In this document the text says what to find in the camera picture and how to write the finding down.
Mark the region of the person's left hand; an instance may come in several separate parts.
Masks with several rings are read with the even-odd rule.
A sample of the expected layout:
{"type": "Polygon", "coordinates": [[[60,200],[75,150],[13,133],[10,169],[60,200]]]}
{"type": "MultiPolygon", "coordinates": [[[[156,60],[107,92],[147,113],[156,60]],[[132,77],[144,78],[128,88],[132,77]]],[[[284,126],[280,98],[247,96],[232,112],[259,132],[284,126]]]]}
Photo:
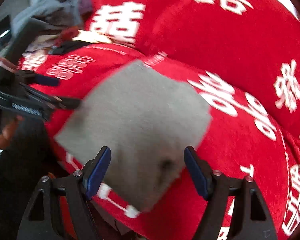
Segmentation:
{"type": "Polygon", "coordinates": [[[21,121],[23,121],[23,117],[18,115],[2,129],[0,133],[0,150],[8,148],[21,121]]]}

